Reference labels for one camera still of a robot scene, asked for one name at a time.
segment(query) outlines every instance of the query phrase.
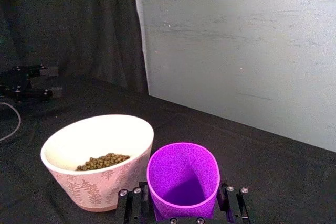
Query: cable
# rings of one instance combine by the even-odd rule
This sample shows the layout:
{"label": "cable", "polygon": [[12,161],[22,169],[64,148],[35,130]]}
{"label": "cable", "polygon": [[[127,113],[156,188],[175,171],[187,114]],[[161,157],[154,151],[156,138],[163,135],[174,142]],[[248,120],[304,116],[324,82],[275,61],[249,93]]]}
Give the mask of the cable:
{"label": "cable", "polygon": [[0,104],[3,104],[3,105],[6,105],[6,106],[10,107],[12,110],[14,110],[14,112],[17,114],[17,117],[19,118],[19,122],[16,126],[16,129],[13,132],[11,132],[11,134],[9,134],[8,136],[0,138],[0,143],[1,143],[3,140],[5,140],[5,139],[11,137],[12,135],[14,135],[15,132],[17,132],[17,130],[20,128],[20,126],[21,126],[21,116],[20,116],[20,113],[13,106],[11,106],[9,103],[0,102]]}

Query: black tablecloth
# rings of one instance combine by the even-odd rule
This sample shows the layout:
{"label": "black tablecloth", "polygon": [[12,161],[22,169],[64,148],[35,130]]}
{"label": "black tablecloth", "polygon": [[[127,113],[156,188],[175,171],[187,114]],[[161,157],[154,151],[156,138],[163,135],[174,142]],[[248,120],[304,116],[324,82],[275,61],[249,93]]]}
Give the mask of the black tablecloth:
{"label": "black tablecloth", "polygon": [[[57,130],[102,114],[147,120],[155,133],[153,152],[173,142],[209,149],[222,179],[253,192],[261,223],[336,223],[336,153],[97,80],[53,79],[43,85],[62,85],[64,97],[49,103],[12,103],[22,125],[0,145],[0,223],[113,223],[113,211],[77,207],[39,155]],[[1,107],[1,136],[16,123],[15,113]],[[217,218],[222,215],[216,210]]]}

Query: black curtain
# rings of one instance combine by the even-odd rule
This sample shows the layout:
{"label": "black curtain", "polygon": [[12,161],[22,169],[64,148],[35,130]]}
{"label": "black curtain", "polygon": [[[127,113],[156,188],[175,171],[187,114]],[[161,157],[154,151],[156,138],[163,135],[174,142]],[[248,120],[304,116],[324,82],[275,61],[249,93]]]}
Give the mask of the black curtain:
{"label": "black curtain", "polygon": [[135,0],[1,0],[1,67],[44,63],[148,92]]}

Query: purple cup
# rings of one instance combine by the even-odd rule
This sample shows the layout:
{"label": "purple cup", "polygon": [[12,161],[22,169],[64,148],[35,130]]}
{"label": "purple cup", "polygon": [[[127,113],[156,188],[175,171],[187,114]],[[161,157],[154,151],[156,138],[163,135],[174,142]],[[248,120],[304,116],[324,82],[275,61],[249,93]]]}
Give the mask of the purple cup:
{"label": "purple cup", "polygon": [[172,217],[213,218],[220,175],[214,155],[192,143],[157,150],[147,167],[157,221]]}

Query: leaf pattern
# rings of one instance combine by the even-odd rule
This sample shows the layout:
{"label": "leaf pattern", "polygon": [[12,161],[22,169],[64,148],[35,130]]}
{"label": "leaf pattern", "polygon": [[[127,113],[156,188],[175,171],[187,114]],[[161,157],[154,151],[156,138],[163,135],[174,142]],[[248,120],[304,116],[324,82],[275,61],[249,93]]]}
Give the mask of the leaf pattern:
{"label": "leaf pattern", "polygon": [[81,188],[88,192],[90,203],[95,206],[101,204],[101,195],[100,190],[97,188],[97,184],[90,184],[88,181],[82,179]]}
{"label": "leaf pattern", "polygon": [[141,173],[143,172],[143,169],[147,167],[147,163],[148,163],[148,157],[145,155],[141,156],[137,160],[136,165],[132,170],[132,173],[129,175],[129,178],[133,181],[134,180],[139,181]]}
{"label": "leaf pattern", "polygon": [[58,172],[51,172],[51,174],[52,174],[56,179],[62,179],[62,175],[59,174]]}
{"label": "leaf pattern", "polygon": [[113,170],[107,170],[106,172],[103,172],[101,176],[104,177],[106,180],[109,180],[113,174],[114,174]]}
{"label": "leaf pattern", "polygon": [[128,163],[120,168],[120,171],[118,172],[118,176],[117,176],[117,184],[120,184],[120,185],[125,184],[130,166],[131,164]]}
{"label": "leaf pattern", "polygon": [[106,196],[106,204],[112,204],[113,200],[118,197],[119,190],[117,188],[112,189],[112,191],[109,192],[108,196]]}
{"label": "leaf pattern", "polygon": [[68,176],[67,176],[67,180],[71,180],[71,181],[73,181],[75,178],[76,178],[75,175],[68,175]]}
{"label": "leaf pattern", "polygon": [[73,199],[77,202],[82,204],[83,201],[80,197],[80,185],[77,184],[76,182],[72,183],[70,181],[67,181],[67,186],[70,192],[72,193]]}

